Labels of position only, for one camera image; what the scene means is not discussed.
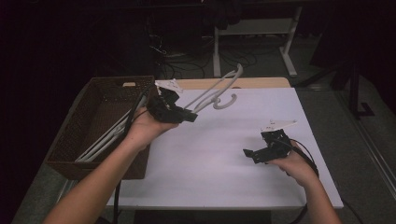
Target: cable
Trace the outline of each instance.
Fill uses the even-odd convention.
[[[287,143],[284,143],[284,142],[281,142],[281,141],[279,141],[279,140],[277,140],[277,139],[275,139],[277,142],[279,142],[279,143],[282,143],[282,144],[285,144],[285,145],[287,145],[287,146],[289,146],[289,147],[292,147],[292,145],[289,145],[289,144],[287,144]],[[295,140],[295,139],[290,139],[291,141],[294,141],[294,142],[296,142],[297,144],[299,144],[300,146],[302,146],[304,149],[305,149],[305,151],[309,154],[309,157],[311,158],[311,161],[312,161],[312,163],[315,165],[315,161],[314,161],[314,158],[312,157],[312,155],[311,155],[311,153],[309,152],[309,150],[301,143],[301,142],[299,142],[299,141],[297,141],[297,140]],[[341,197],[341,201],[350,209],[350,211],[353,213],[353,215],[356,217],[356,219],[359,221],[359,223],[360,224],[363,224],[363,221],[361,220],[361,217],[358,215],[358,213],[355,211],[355,209],[353,209],[353,207],[347,202],[347,201],[345,201],[342,197]],[[301,221],[301,219],[303,218],[303,216],[305,215],[305,213],[306,213],[306,211],[307,211],[307,205],[305,205],[305,207],[304,207],[304,209],[301,211],[301,213],[300,213],[300,215],[299,216],[297,216],[297,218],[296,219],[294,219],[290,224],[296,224],[296,223],[298,223],[299,221]]]
[[[170,66],[173,70],[173,75],[175,73],[180,73],[179,71],[176,71],[176,69],[182,70],[182,71],[196,71],[196,70],[201,70],[202,72],[202,78],[205,78],[205,67],[209,64],[211,57],[207,57],[207,59],[205,60],[203,65],[200,65],[198,63],[191,63],[193,62],[193,60],[187,60],[187,61],[180,61],[180,62],[172,62],[169,60],[164,61],[164,63],[168,66]],[[181,67],[181,66],[177,66],[176,64],[188,64],[188,65],[192,65],[194,66],[193,68],[185,68],[185,67]]]
[[[147,91],[149,91],[150,88],[152,88],[153,86],[155,86],[154,83],[151,83],[149,85],[147,85],[145,87],[145,89],[143,89],[139,96],[137,97],[136,101],[134,102],[134,106],[131,108],[128,118],[125,122],[125,127],[122,133],[122,139],[124,139],[126,137],[126,135],[128,134],[128,131],[131,129],[132,123],[139,117],[141,116],[143,113],[147,112],[143,111],[142,113],[138,114],[136,117],[134,117],[134,113],[140,103],[140,101],[142,100],[143,96],[146,94]],[[117,224],[118,223],[118,217],[119,217],[119,197],[120,197],[120,186],[121,186],[121,181],[119,182],[119,184],[116,186],[115,192],[114,192],[114,203],[113,203],[113,224]]]
[[[276,45],[273,49],[263,52],[263,53],[255,52],[257,49],[260,49],[261,47],[263,47],[262,42],[257,45],[254,45],[253,47],[250,44],[249,45],[240,44],[239,47],[227,46],[226,50],[229,52],[229,54],[231,54],[231,56],[226,55],[225,53],[220,53],[219,55],[221,56],[221,59],[230,66],[235,66],[235,64],[233,64],[233,63],[241,63],[241,62],[237,61],[237,59],[243,59],[246,62],[241,63],[241,64],[244,65],[245,68],[247,68],[247,67],[254,65],[258,62],[257,55],[264,55],[264,54],[272,53],[272,52],[276,51],[279,47],[283,46],[283,44]],[[251,49],[249,51],[243,51],[239,48],[251,48]]]
[[[163,78],[164,79],[168,79],[168,72],[166,71],[166,64],[165,63],[162,63],[162,64],[163,64],[163,66],[161,66],[161,71],[162,71],[162,74],[163,74]]]
[[[347,203],[347,201],[345,201],[343,198],[341,198],[341,202],[343,202],[350,209],[350,211],[352,211],[353,215],[355,215],[355,217],[358,219],[359,223],[363,224],[363,220],[361,220],[361,217],[358,215],[358,213],[355,211],[355,209],[353,209],[352,206],[350,206],[350,204]]]
[[[213,51],[213,49],[208,49],[208,48],[212,47],[214,45],[214,43],[215,43],[215,40],[213,37],[211,37],[210,41],[208,41],[207,43],[204,43],[200,47],[200,49],[205,49],[203,51],[192,49],[192,50],[187,50],[186,52],[168,54],[168,55],[165,55],[164,57],[169,60],[174,60],[175,58],[179,58],[179,57],[183,57],[183,56],[194,56],[194,55],[201,54],[201,53],[205,54],[205,53]]]
[[[180,73],[180,72],[177,72],[177,71],[175,70],[175,67],[172,66],[170,63],[163,63],[163,66],[164,66],[164,68],[165,68],[165,72],[166,72],[166,66],[169,66],[169,67],[172,69],[172,76],[171,76],[171,79],[175,78],[175,73]]]

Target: table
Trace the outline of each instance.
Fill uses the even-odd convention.
[[[298,20],[302,7],[295,9],[294,15],[289,18],[272,18],[259,20],[241,20],[235,25],[230,25],[227,30],[219,30],[215,27],[215,48],[213,53],[213,73],[214,77],[221,76],[220,58],[219,58],[219,36],[220,35],[263,35],[263,34],[285,34],[287,40],[283,47],[279,48],[283,62],[288,69],[291,77],[296,77],[297,72],[289,56],[291,41],[297,28]]]
[[[180,94],[177,104],[185,105],[214,80],[180,80],[187,96]],[[122,181],[120,207],[274,210],[304,206],[304,190],[294,179],[275,166],[254,164],[243,154],[243,148],[266,147],[260,131],[270,119],[298,120],[297,125],[285,129],[286,134],[310,150],[333,206],[343,207],[295,89],[289,88],[287,80],[240,78],[234,86],[241,89],[221,96],[226,99],[236,93],[233,105],[220,111],[206,108],[194,123],[183,122],[152,142],[146,177]]]
[[[207,87],[207,85],[210,85],[213,81],[215,81],[215,79],[184,79],[184,80],[179,80],[178,83],[179,85],[184,88],[184,89],[189,89],[189,90],[193,90],[193,89],[203,89],[205,87]],[[281,88],[282,90],[290,90],[291,92],[294,92],[294,89],[290,88],[290,84],[289,82],[283,78],[283,77],[254,77],[254,78],[239,78],[234,84],[233,87],[235,88],[266,88],[268,90],[270,89],[275,89],[275,88]],[[297,106],[299,106],[299,109],[301,110],[301,105],[298,103],[298,99],[295,98],[295,102],[297,104]],[[198,119],[197,119],[197,123],[198,124],[198,120],[201,120],[201,115],[199,115]],[[260,137],[260,130],[258,130],[256,127],[253,127],[250,130],[251,132],[251,136],[252,138],[257,138]],[[292,132],[289,131],[289,129],[286,130],[286,133],[290,135],[290,137],[292,137]],[[312,133],[310,133],[308,136],[308,138],[313,138]],[[305,139],[301,139],[300,137],[296,137],[298,140],[301,140],[302,142],[305,142]],[[257,147],[262,147],[262,140],[258,139],[258,145]],[[316,159],[316,162],[321,162],[322,158],[321,155],[319,154],[318,151],[318,146],[316,145],[316,143],[313,143],[313,148],[311,148],[311,146],[308,146],[311,149],[311,153],[313,153],[313,156]],[[255,165],[253,164],[253,161],[250,161],[248,158],[243,158],[243,155],[240,155],[242,158],[240,158],[242,160],[242,162],[246,162],[248,165],[251,165],[253,167],[257,167],[259,169],[266,169],[265,165],[263,164],[258,164]],[[321,178],[327,176],[329,177],[330,175],[328,174],[327,168],[324,166],[319,166],[319,171],[321,174]],[[285,178],[288,179],[284,174],[280,173],[277,169],[277,177],[278,179],[278,183],[280,183],[282,180],[284,180]],[[289,178],[289,183],[292,185],[293,190],[291,192],[289,192],[289,194],[294,195],[293,197],[295,197],[297,200],[295,200],[294,204],[291,204],[290,206],[287,207],[295,207],[295,206],[302,206],[304,205],[304,195],[302,194],[302,191],[299,189],[298,186],[296,186],[296,184],[290,180]],[[332,203],[334,205],[334,207],[336,208],[340,208],[342,207],[342,203],[339,200],[339,196],[338,193],[336,192],[335,186],[333,185],[333,182],[330,178],[326,178],[326,182],[324,183],[326,190],[328,191],[328,193],[330,194],[330,197],[332,199]],[[57,203],[57,201],[59,200],[59,198],[64,195],[67,190],[69,188],[71,188],[73,185],[73,181],[68,181],[66,180],[64,177],[62,177],[60,174],[56,173],[54,170],[52,170],[51,168],[48,167],[47,164],[42,164],[40,170],[38,171],[31,187],[29,188],[29,190],[27,191],[24,200],[20,206],[20,209],[18,211],[18,213],[16,214],[16,216],[14,217],[14,222],[15,223],[22,223],[25,220],[30,220],[34,223],[40,223],[42,222],[43,218],[47,215],[47,213],[50,211],[50,209],[52,208],[53,205],[55,205]],[[127,186],[126,182],[122,182],[121,185],[121,190],[125,190],[125,187]],[[133,206],[131,204],[127,204],[128,200],[125,200],[125,198],[123,198],[124,194],[121,193],[120,196],[120,206],[123,209],[142,209],[142,208],[146,208],[149,209],[149,207],[142,207],[142,206]],[[112,204],[112,199],[109,200],[108,205]],[[165,208],[165,206],[162,206],[161,208],[159,206],[157,207],[150,207],[151,209],[153,208],[157,208],[157,209],[161,209],[161,208]],[[286,208],[286,206],[283,205],[279,205],[279,206],[274,206],[271,204],[270,205],[265,205],[265,206],[255,206],[255,207],[245,207],[244,209],[255,209],[258,211],[261,210],[266,210],[268,211],[269,209],[283,209]],[[228,208],[223,208],[223,209],[227,209],[227,210],[241,210],[242,208],[239,207],[228,207]]]

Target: black cord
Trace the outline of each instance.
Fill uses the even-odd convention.
[[[257,45],[254,45],[253,46],[253,48],[252,49],[250,49],[250,50],[248,50],[248,51],[243,51],[243,50],[241,50],[241,49],[239,49],[239,48],[246,48],[246,47],[249,47],[249,48],[251,48],[252,46],[251,46],[251,44],[248,44],[248,45],[244,45],[244,44],[240,44],[238,47],[234,47],[234,46],[227,46],[226,47],[226,49],[227,49],[227,51],[231,54],[231,57],[234,57],[234,58],[236,58],[236,59],[243,59],[243,60],[245,60],[246,61],[246,63],[241,63],[241,62],[238,62],[236,59],[232,59],[230,56],[227,56],[227,55],[225,55],[224,53],[219,53],[219,55],[221,56],[221,59],[225,62],[225,63],[227,63],[228,65],[230,65],[230,66],[235,66],[235,64],[233,64],[233,63],[241,63],[242,65],[244,65],[244,67],[245,68],[247,68],[247,67],[249,67],[249,66],[251,66],[251,65],[254,65],[254,64],[256,64],[257,62],[258,62],[258,60],[257,60],[257,55],[264,55],[264,54],[268,54],[268,53],[271,53],[271,52],[274,52],[274,51],[276,51],[279,47],[281,47],[281,46],[283,46],[284,44],[282,44],[282,45],[276,45],[273,49],[270,49],[270,50],[268,50],[268,51],[266,51],[266,52],[261,52],[261,53],[258,53],[258,52],[255,52],[257,49],[259,49],[261,46],[263,46],[263,44],[262,43],[259,43],[259,44],[257,44]],[[248,59],[248,57],[247,56],[251,56],[252,58],[253,58],[253,62],[251,62],[249,59]]]
[[[134,102],[134,106],[131,108],[131,110],[129,111],[128,114],[128,118],[125,122],[125,127],[122,133],[122,139],[124,139],[126,137],[126,135],[128,134],[129,129],[132,126],[132,123],[139,117],[141,116],[143,113],[147,112],[147,110],[143,111],[142,113],[138,114],[135,118],[134,118],[134,112],[137,109],[137,106],[139,105],[140,101],[143,99],[143,96],[146,94],[147,91],[149,91],[150,88],[152,88],[155,84],[151,83],[149,85],[147,85],[145,87],[145,89],[143,89],[139,96],[137,97],[136,101]],[[116,186],[115,192],[114,192],[114,203],[113,203],[113,224],[117,224],[118,223],[118,217],[119,217],[119,197],[120,197],[120,186],[121,186],[121,181],[119,182],[119,184]]]
[[[297,140],[295,140],[295,139],[290,139],[290,140],[291,140],[291,141],[294,141],[294,142],[296,142],[297,144],[299,144],[300,146],[302,146],[302,147],[305,149],[305,151],[309,154],[309,157],[311,157],[311,161],[312,161],[312,162],[314,163],[314,165],[315,165],[314,158],[312,157],[312,155],[311,155],[311,153],[309,152],[309,150],[308,150],[301,142],[299,142],[299,141],[297,141]],[[359,221],[359,223],[360,223],[360,224],[363,224],[363,221],[362,221],[361,217],[358,215],[358,213],[355,211],[355,209],[354,209],[347,201],[345,201],[342,197],[341,197],[341,201],[346,205],[346,207],[348,207],[348,208],[350,209],[350,211],[353,213],[353,215],[356,217],[356,219]],[[297,218],[294,219],[294,221],[292,221],[290,224],[296,224],[296,223],[298,223],[299,221],[301,221],[301,219],[302,219],[303,216],[305,215],[307,209],[308,209],[308,208],[307,208],[307,205],[305,205],[305,207],[304,207],[304,209],[301,211],[300,215],[297,216]]]
[[[314,159],[312,158],[311,153],[309,152],[309,150],[308,150],[302,143],[300,143],[300,142],[298,142],[298,141],[296,141],[296,140],[294,140],[294,139],[290,139],[291,141],[295,141],[295,142],[297,142],[298,144],[300,144],[300,145],[308,152],[309,156],[311,157],[311,160],[310,160],[299,148],[294,147],[294,146],[292,146],[291,144],[282,142],[282,141],[277,140],[277,139],[274,139],[274,140],[275,140],[276,142],[278,142],[278,143],[281,143],[281,144],[283,144],[283,145],[286,145],[286,146],[292,148],[293,151],[295,151],[295,152],[298,153],[301,157],[304,158],[304,160],[309,164],[309,166],[312,168],[312,170],[314,170],[315,174],[317,174],[317,176],[319,176],[318,168],[317,168],[317,166],[315,165],[315,162],[314,162]],[[303,219],[303,217],[305,216],[305,214],[306,214],[307,211],[308,211],[308,205],[307,205],[307,203],[306,203],[305,206],[304,206],[304,208],[303,208],[303,210],[300,212],[300,214],[297,216],[297,218],[295,218],[290,224],[297,224],[297,223],[299,223],[299,222],[301,221],[301,219]]]
[[[352,211],[353,215],[355,215],[355,217],[358,219],[360,224],[363,224],[363,220],[361,220],[361,217],[358,215],[358,213],[355,211],[355,209],[352,208],[352,206],[350,206],[349,203],[347,203],[347,201],[345,201],[343,198],[341,198],[341,201],[346,205],[346,207],[348,207],[350,209],[350,211]]]
[[[183,70],[183,71],[196,71],[196,70],[201,70],[202,72],[202,78],[205,78],[205,67],[209,64],[211,57],[208,55],[207,59],[205,60],[203,65],[200,65],[198,63],[192,63],[194,60],[197,60],[197,58],[192,58],[192,60],[184,60],[184,61],[172,61],[169,59],[166,59],[165,64],[170,66],[174,70],[174,74],[176,72],[176,69]],[[180,66],[177,66],[175,64],[188,64],[194,66],[194,68],[183,68]]]
[[[163,67],[165,68],[165,72],[166,72],[166,66],[168,66],[168,67],[170,67],[170,68],[172,69],[172,76],[171,76],[171,79],[172,79],[172,78],[175,78],[175,74],[176,74],[176,73],[180,74],[180,79],[183,78],[183,76],[181,75],[181,73],[178,72],[178,71],[176,71],[176,70],[175,70],[175,67],[172,66],[170,63],[163,63]]]

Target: black object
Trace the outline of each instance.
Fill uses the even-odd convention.
[[[262,139],[267,143],[268,147],[257,151],[244,149],[247,157],[254,160],[254,163],[268,162],[278,158],[285,158],[292,150],[290,139],[283,129],[274,132],[262,132]]]
[[[134,224],[262,224],[271,211],[262,210],[136,210]]]
[[[241,19],[239,0],[205,0],[206,23],[215,25],[219,30],[227,30],[228,25],[235,25]]]
[[[181,123],[184,120],[194,122],[197,114],[176,105],[179,96],[175,91],[160,88],[161,94],[148,101],[148,112],[163,123]]]

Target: person's left hand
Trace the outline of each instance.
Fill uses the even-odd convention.
[[[137,109],[134,117],[134,122],[124,141],[134,141],[140,146],[140,150],[145,149],[160,134],[178,126],[176,123],[161,123],[157,121],[145,107]]]

